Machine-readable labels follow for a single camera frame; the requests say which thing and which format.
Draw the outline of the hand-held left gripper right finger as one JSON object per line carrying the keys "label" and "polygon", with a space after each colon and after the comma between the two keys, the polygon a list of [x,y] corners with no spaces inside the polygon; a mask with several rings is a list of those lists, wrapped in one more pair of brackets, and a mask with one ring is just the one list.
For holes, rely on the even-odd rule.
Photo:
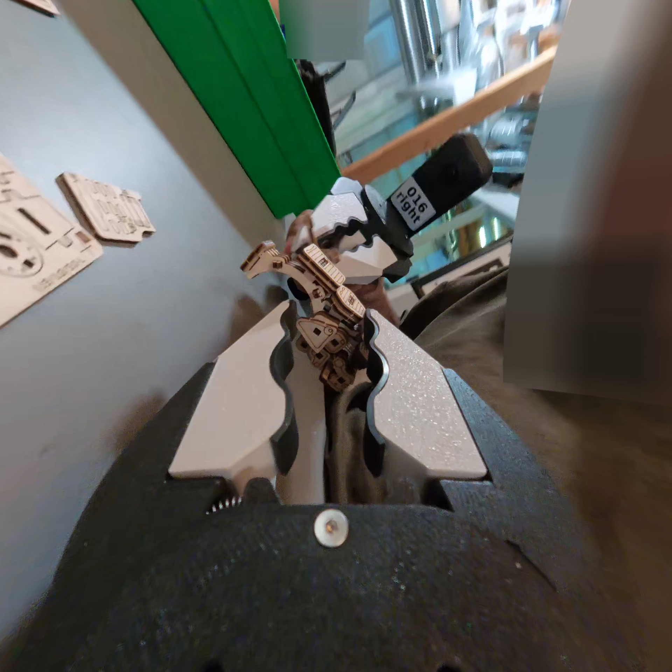
{"label": "hand-held left gripper right finger", "polygon": [[479,481],[487,467],[439,362],[377,310],[367,311],[367,429],[387,481]]}

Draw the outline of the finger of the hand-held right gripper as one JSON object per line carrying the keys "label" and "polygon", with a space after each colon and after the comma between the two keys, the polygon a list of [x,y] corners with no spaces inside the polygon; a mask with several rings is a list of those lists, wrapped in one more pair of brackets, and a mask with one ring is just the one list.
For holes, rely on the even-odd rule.
{"label": "finger of the hand-held right gripper", "polygon": [[371,246],[374,234],[364,206],[364,187],[352,179],[337,179],[311,215],[318,246]]}
{"label": "finger of the hand-held right gripper", "polygon": [[339,271],[345,280],[377,280],[397,262],[393,249],[380,237],[373,237],[370,245],[340,253]]}

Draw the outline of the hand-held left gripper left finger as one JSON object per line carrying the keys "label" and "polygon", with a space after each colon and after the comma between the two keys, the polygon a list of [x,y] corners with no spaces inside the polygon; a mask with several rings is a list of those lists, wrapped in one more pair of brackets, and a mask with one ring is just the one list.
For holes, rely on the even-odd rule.
{"label": "hand-held left gripper left finger", "polygon": [[173,478],[287,475],[299,435],[287,378],[296,304],[287,300],[223,352],[169,466]]}

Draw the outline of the assembled wooden model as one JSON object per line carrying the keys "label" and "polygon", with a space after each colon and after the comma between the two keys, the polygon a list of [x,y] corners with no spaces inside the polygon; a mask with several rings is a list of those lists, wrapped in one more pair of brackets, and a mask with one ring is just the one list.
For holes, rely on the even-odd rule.
{"label": "assembled wooden model", "polygon": [[307,295],[310,314],[297,320],[297,348],[334,391],[352,385],[367,364],[365,306],[345,284],[345,276],[315,244],[284,255],[271,241],[252,250],[240,269],[249,279],[262,273],[285,275]]}

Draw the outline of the person's right hand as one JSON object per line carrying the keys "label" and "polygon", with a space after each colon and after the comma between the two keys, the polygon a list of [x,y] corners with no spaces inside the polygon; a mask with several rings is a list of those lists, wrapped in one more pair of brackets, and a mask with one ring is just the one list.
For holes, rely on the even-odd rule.
{"label": "person's right hand", "polygon": [[386,293],[383,278],[378,278],[376,281],[367,284],[348,284],[347,287],[357,296],[365,308],[377,310],[389,322],[399,326],[399,316]]}

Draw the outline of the framed black white sign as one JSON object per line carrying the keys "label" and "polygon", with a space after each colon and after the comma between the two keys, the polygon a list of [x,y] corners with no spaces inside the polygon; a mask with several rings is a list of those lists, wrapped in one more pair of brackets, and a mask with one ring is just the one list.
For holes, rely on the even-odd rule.
{"label": "framed black white sign", "polygon": [[508,268],[513,235],[510,234],[470,255],[460,257],[431,273],[413,280],[410,285],[417,298],[427,296],[444,282],[457,281],[467,276]]}

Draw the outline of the person's olive brown clothing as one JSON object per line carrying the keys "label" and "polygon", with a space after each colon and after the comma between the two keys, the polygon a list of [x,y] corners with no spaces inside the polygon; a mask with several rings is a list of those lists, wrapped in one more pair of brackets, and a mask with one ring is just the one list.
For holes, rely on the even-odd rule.
{"label": "person's olive brown clothing", "polygon": [[383,503],[392,486],[382,433],[366,414],[392,382],[384,320],[366,323],[372,382],[343,393],[327,452],[335,507],[350,520],[342,548],[313,548],[290,589],[307,616],[263,617],[264,641],[242,626],[188,653],[177,670],[670,671],[671,408],[503,382],[508,271],[445,283],[401,323],[404,340],[439,365],[486,463],[485,480],[439,477],[449,508]]}

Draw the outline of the wooden beam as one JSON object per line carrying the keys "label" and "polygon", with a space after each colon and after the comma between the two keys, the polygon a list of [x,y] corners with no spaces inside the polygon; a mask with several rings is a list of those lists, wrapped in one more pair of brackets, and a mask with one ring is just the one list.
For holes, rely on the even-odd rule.
{"label": "wooden beam", "polygon": [[521,98],[541,93],[548,82],[557,45],[483,88],[467,102],[453,106],[388,142],[363,159],[341,170],[341,175],[370,183],[416,156],[442,145],[454,134],[479,125],[492,114]]}

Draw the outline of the green plastic box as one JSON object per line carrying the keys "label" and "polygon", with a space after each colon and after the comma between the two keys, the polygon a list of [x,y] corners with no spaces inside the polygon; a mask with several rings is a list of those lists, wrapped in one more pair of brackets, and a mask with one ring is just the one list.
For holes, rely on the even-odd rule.
{"label": "green plastic box", "polygon": [[268,1],[135,1],[276,218],[314,209],[340,171]]}

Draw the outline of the wooden puzzle sheet large gears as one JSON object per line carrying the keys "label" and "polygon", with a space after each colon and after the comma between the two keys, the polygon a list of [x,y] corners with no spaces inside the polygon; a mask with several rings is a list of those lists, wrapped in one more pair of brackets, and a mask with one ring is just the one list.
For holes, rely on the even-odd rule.
{"label": "wooden puzzle sheet large gears", "polygon": [[88,231],[1,155],[1,326],[102,254]]}

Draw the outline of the small wooden tread sheet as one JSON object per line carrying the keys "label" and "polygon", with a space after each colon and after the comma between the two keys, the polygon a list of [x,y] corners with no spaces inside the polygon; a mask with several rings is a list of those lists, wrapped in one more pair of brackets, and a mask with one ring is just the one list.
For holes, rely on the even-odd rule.
{"label": "small wooden tread sheet", "polygon": [[156,232],[135,191],[68,172],[56,183],[80,223],[99,240],[134,245]]}

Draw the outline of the silver ventilation duct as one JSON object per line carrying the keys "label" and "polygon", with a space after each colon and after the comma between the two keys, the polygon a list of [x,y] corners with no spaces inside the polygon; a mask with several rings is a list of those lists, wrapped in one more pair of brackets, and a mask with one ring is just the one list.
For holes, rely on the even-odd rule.
{"label": "silver ventilation duct", "polygon": [[458,64],[459,1],[390,1],[406,97],[421,100]]}

